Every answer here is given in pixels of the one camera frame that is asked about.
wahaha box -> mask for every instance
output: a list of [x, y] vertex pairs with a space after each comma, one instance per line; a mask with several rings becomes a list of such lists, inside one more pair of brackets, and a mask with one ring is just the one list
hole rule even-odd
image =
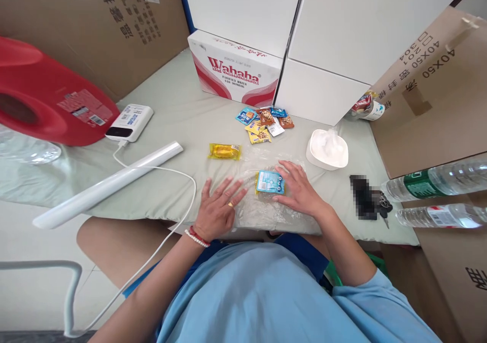
[[203, 91], [250, 106], [272, 105], [282, 59], [199, 30], [188, 42]]

clear plastic bottle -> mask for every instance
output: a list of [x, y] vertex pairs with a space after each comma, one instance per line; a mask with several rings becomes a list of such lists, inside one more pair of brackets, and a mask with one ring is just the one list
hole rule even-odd
[[464, 203], [403, 209], [396, 213], [401, 225], [412, 227], [477, 228], [487, 224], [487, 210]]
[[56, 160], [61, 149], [52, 143], [21, 134], [0, 125], [0, 159], [45, 164]]
[[389, 201], [413, 201], [487, 189], [487, 155], [481, 154], [439, 165], [384, 182]]

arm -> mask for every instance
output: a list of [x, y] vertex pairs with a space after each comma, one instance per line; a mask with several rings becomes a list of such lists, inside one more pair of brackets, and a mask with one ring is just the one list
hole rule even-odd
[[[233, 227], [235, 210], [228, 203], [231, 200], [234, 206], [237, 205], [247, 189], [244, 188], [234, 195], [242, 185], [242, 181], [237, 181], [225, 191], [231, 181], [231, 177], [227, 178], [211, 197], [211, 179], [203, 187], [194, 229], [204, 240], [216, 239]], [[145, 342], [155, 331], [186, 273], [203, 250], [203, 246], [183, 234], [90, 342]]]
[[377, 268], [341, 222], [333, 207], [316, 193], [301, 166], [283, 160], [279, 163], [287, 171], [282, 167], [276, 167], [276, 171], [283, 176], [292, 195], [275, 196], [274, 200], [315, 218], [338, 275], [346, 286], [358, 286], [369, 281]]

light green tablecloth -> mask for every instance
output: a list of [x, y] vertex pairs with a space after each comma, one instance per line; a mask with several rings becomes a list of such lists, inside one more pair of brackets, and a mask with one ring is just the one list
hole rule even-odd
[[[278, 157], [287, 157], [304, 165], [313, 186], [333, 205], [355, 238], [418, 244], [414, 231], [399, 225], [394, 212], [389, 217], [390, 229], [382, 220], [363, 221], [356, 216], [349, 176], [366, 175], [372, 186], [379, 186], [388, 179], [366, 121], [340, 122], [340, 135], [349, 146], [350, 159], [348, 166], [341, 170], [324, 171], [306, 160], [305, 150], [311, 133], [328, 128], [317, 122], [293, 117], [295, 128], [273, 138], [272, 143], [251, 145], [244, 125], [235, 120], [244, 105], [202, 92], [189, 50], [126, 96], [119, 107], [122, 109], [129, 103], [152, 107], [154, 116], [139, 140], [120, 151], [120, 159], [131, 164], [171, 141], [178, 141], [184, 151], [164, 166], [185, 172], [196, 180], [197, 199], [188, 223], [194, 222], [206, 178], [212, 177], [215, 183], [220, 183], [228, 174], [248, 176], [254, 166], [272, 166]], [[243, 145], [244, 159], [240, 162], [207, 159], [209, 143]], [[50, 164], [33, 166], [0, 160], [0, 199], [54, 207], [120, 170], [121, 166], [112, 159], [116, 149], [116, 142], [103, 139], [82, 148], [63, 146], [62, 156]], [[181, 175], [153, 170], [87, 213], [119, 219], [177, 221], [189, 205], [192, 189], [192, 183]], [[303, 233], [318, 230], [314, 221], [307, 218], [280, 222], [272, 212], [259, 218], [248, 217], [250, 214], [242, 210], [237, 214], [237, 227]]]

red jug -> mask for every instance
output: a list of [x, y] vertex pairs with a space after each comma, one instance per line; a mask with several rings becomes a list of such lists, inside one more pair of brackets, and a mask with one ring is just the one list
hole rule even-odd
[[32, 45], [0, 37], [0, 123], [71, 146], [102, 139], [120, 114], [100, 89]]

